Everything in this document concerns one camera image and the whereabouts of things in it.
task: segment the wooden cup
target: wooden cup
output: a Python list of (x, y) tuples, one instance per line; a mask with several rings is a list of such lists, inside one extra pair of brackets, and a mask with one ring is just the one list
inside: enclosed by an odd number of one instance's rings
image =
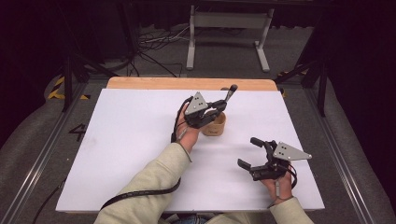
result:
[(221, 112), (219, 116), (206, 125), (202, 129), (202, 133), (206, 136), (220, 136), (224, 132), (226, 116), (224, 112)]

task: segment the metal frame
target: metal frame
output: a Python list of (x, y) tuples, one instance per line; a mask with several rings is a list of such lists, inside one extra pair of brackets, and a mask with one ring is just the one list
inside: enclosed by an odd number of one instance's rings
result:
[(264, 54), (263, 46), (270, 28), (274, 10), (269, 9), (268, 13), (217, 13), (217, 12), (198, 12), (195, 6), (191, 6), (190, 15), (190, 43), (187, 54), (187, 70), (194, 67), (195, 58), (195, 27), (227, 27), (227, 28), (246, 28), (262, 29), (262, 36), (259, 41), (255, 41), (255, 49), (259, 56), (263, 72), (269, 72), (270, 67)]
[[(86, 83), (78, 83), (78, 86), (76, 87), (74, 93), (75, 98), (79, 97), (84, 92), (86, 86)], [(51, 134), (49, 135), (49, 138), (47, 139), (46, 144), (43, 146), (40, 154), (35, 160), (35, 164), (30, 169), (28, 175), (23, 181), (23, 184), (21, 185), (20, 190), (12, 201), (11, 206), (8, 208), (6, 214), (1, 220), (1, 224), (11, 224), (16, 222), (18, 216), (21, 213), (21, 210), (25, 206), (27, 200), (29, 199), (29, 196), (35, 188), (35, 184), (43, 173), (47, 162), (50, 160), (50, 155), (55, 150), (55, 145), (59, 139), (61, 131), (64, 128), (64, 125), (66, 124), (70, 114), (72, 113), (77, 103), (78, 101), (74, 101), (71, 105), (69, 105), (68, 109), (65, 112), (61, 113), (55, 124), (55, 127), (53, 128)]]
[(361, 196), (361, 192), (358, 188), (358, 185), (353, 177), (352, 173), (349, 171), (347, 167), (347, 162), (344, 159), (341, 148), (338, 146), (334, 135), (332, 134), (332, 130), (330, 128), (329, 123), (326, 118), (323, 118), (320, 113), (315, 109), (316, 104), (318, 103), (316, 100), (315, 93), (312, 89), (305, 89), (305, 95), (308, 99), (309, 104), (316, 111), (315, 117), (322, 131), (325, 133), (329, 152), (332, 156), (332, 160), (337, 168), (339, 175), (341, 176), (341, 180), (344, 183), (346, 188), (346, 192), (349, 195), (350, 201), (352, 202), (353, 207), (355, 208), (356, 214), (358, 215), (361, 223), (374, 224), (376, 223), (372, 214), (370, 213), (365, 201)]

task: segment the beige sleeve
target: beige sleeve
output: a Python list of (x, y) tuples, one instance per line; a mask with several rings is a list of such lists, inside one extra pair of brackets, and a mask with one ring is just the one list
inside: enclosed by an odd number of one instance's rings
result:
[(306, 215), (297, 198), (289, 199), (270, 207), (277, 224), (309, 224), (314, 223)]
[[(189, 154), (178, 143), (172, 143), (121, 190), (120, 194), (144, 189), (172, 188), (189, 167)], [(172, 194), (138, 196), (118, 201), (104, 208), (95, 220), (99, 223), (158, 223)]]

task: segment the wrist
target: wrist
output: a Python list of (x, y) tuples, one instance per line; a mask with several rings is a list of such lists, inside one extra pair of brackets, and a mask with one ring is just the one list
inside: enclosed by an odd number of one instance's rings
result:
[(289, 199), (292, 199), (292, 198), (294, 198), (294, 196), (293, 195), (289, 195), (289, 196), (283, 196), (283, 197), (277, 197), (275, 200), (274, 200), (274, 202), (273, 202), (273, 205), (276, 205), (276, 204), (280, 204), (280, 203), (283, 203), (283, 202), (285, 202), (285, 201), (287, 201), (287, 200), (289, 200)]
[(188, 153), (192, 152), (192, 145), (189, 143), (189, 141), (182, 138), (177, 140), (177, 143), (179, 143)]

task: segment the person's arm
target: person's arm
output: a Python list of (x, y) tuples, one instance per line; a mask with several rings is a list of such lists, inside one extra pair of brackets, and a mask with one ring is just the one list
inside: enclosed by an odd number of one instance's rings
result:
[[(178, 121), (181, 124), (177, 128), (177, 136), (180, 137), (186, 130), (183, 136), (176, 143), (167, 146), (155, 160), (149, 162), (119, 194), (145, 189), (170, 189), (177, 183), (190, 165), (189, 153), (199, 134), (199, 130), (188, 128), (186, 123), (182, 123), (184, 121), (182, 115)], [(171, 201), (172, 193), (121, 200), (102, 209), (95, 224), (158, 223), (161, 214)]]
[(277, 224), (309, 224), (314, 223), (305, 213), (297, 198), (291, 193), (291, 174), (286, 172), (285, 176), (280, 177), (279, 195), (276, 196), (276, 180), (265, 179), (262, 183), (267, 187), (273, 200), (270, 211)]

